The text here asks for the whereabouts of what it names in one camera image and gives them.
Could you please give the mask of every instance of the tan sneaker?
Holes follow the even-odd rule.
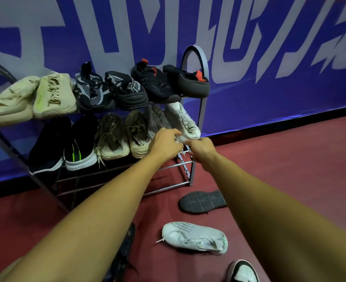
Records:
[[[0,93],[0,127],[33,118],[33,93],[39,81],[39,77],[27,76]]]
[[[51,72],[40,80],[33,105],[35,118],[51,118],[76,111],[71,79],[66,73]]]

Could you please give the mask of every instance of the blue banner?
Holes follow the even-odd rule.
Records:
[[[203,136],[346,106],[346,0],[0,0],[0,64],[17,79],[179,66],[192,44],[210,70]],[[2,131],[26,154],[41,127]],[[0,149],[0,180],[22,174]]]

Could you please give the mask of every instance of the metal shoe rack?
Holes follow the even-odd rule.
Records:
[[[184,70],[187,70],[187,61],[188,61],[188,57],[191,53],[195,53],[198,56],[198,59],[200,61],[200,65],[201,65],[202,73],[205,77],[209,78],[207,58],[206,58],[203,50],[197,45],[190,45],[189,47],[186,48],[186,50],[183,54],[181,68]],[[16,79],[14,77],[12,77],[12,75],[8,75],[5,71],[0,70],[0,72],[2,73],[2,75],[6,76],[11,83],[14,83],[16,81]],[[183,105],[183,101],[184,101],[184,97],[181,98],[181,104],[182,105]],[[198,120],[197,120],[197,125],[198,125],[200,130],[202,130],[202,127],[203,127],[203,120],[204,120],[204,113],[206,110],[206,104],[207,104],[207,98],[200,100],[199,115],[198,115]],[[103,186],[104,184],[107,183],[107,181],[99,183],[99,184],[94,184],[94,185],[92,185],[92,183],[90,183],[89,186],[80,187],[79,183],[81,182],[81,180],[90,179],[90,181],[92,181],[91,178],[94,178],[94,176],[98,177],[100,174],[103,174],[103,173],[116,171],[116,170],[123,170],[123,169],[126,169],[126,168],[132,166],[136,162],[138,162],[137,159],[131,158],[131,156],[127,156],[127,157],[124,157],[122,159],[117,159],[114,161],[105,161],[106,167],[102,168],[102,169],[97,169],[97,171],[94,168],[86,168],[86,170],[79,170],[79,173],[67,172],[66,169],[64,169],[64,167],[63,167],[60,169],[60,171],[58,173],[53,175],[53,177],[54,177],[53,180],[52,180],[52,177],[50,177],[49,180],[46,180],[46,178],[41,178],[38,175],[37,176],[31,175],[28,172],[28,166],[27,166],[26,158],[11,144],[11,142],[2,134],[1,131],[0,131],[0,147],[11,158],[15,158],[19,162],[21,167],[31,177],[31,179],[34,180],[34,182],[37,185],[39,185],[44,191],[46,191],[49,195],[51,195],[54,198],[54,200],[58,203],[58,205],[67,212],[69,212],[69,210],[71,210],[75,207],[75,200],[76,200],[77,192],[83,191],[83,190],[88,190],[91,188],[100,187],[100,186]],[[189,151],[190,151],[190,148],[188,146],[185,146],[183,153],[187,153]],[[184,178],[187,178],[187,180],[185,180],[184,182],[179,183],[179,184],[175,184],[175,185],[171,185],[171,186],[167,186],[167,187],[163,187],[160,189],[146,192],[146,193],[144,193],[143,197],[155,195],[155,194],[165,192],[168,190],[172,190],[175,188],[179,188],[182,186],[192,186],[192,184],[194,182],[194,173],[195,173],[196,163],[192,159],[190,159],[189,161],[185,161],[181,154],[179,154],[175,160],[177,162],[176,164],[162,167],[158,171],[166,170],[166,169],[169,169],[172,167],[183,166],[184,171],[185,171],[183,176],[184,176]],[[72,187],[72,190],[63,191],[62,188],[60,188],[60,186],[62,186],[63,183],[67,184],[69,182],[72,182],[71,184],[69,184]],[[67,204],[63,203],[64,200],[62,200],[61,198],[64,198],[65,196],[67,196],[69,194],[73,194],[73,198],[71,200],[71,203],[68,204],[69,206],[67,206]]]

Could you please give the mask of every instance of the black slip-on shoe with green stripe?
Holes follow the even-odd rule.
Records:
[[[70,130],[70,141],[64,151],[67,170],[79,170],[97,162],[94,140],[98,128],[99,123],[94,114],[86,114],[73,124]]]

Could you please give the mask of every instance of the red heel tab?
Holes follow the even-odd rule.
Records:
[[[203,79],[203,73],[200,70],[197,70],[196,77],[201,82],[205,82],[206,81],[205,79]]]

